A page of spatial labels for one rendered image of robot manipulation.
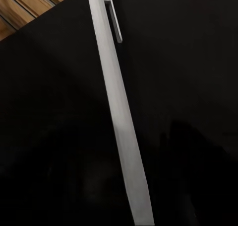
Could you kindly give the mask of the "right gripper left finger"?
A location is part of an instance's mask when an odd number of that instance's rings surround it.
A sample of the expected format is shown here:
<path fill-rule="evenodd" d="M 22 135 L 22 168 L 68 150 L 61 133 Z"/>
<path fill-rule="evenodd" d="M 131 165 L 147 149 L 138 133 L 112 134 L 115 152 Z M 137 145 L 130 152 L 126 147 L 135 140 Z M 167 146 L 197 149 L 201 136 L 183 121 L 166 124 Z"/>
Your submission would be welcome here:
<path fill-rule="evenodd" d="M 58 125 L 0 176 L 0 226 L 56 226 L 77 141 Z"/>

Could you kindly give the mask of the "pen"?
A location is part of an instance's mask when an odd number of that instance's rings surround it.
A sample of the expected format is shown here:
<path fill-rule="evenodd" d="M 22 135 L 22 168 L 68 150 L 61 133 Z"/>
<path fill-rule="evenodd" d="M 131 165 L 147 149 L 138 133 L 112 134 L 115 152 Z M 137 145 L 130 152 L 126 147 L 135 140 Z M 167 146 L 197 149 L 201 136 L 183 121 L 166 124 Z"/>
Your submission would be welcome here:
<path fill-rule="evenodd" d="M 144 166 L 105 4 L 109 7 L 117 42 L 122 43 L 112 0 L 89 0 L 126 194 L 135 226 L 155 226 Z"/>

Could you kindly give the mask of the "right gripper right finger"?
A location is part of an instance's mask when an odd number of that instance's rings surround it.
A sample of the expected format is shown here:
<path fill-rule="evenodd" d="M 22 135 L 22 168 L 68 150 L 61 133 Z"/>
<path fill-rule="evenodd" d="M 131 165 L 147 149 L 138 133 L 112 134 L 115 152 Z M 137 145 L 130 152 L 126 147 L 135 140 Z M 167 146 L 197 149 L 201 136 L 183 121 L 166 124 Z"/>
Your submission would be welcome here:
<path fill-rule="evenodd" d="M 179 120 L 170 140 L 200 226 L 238 226 L 238 161 Z"/>

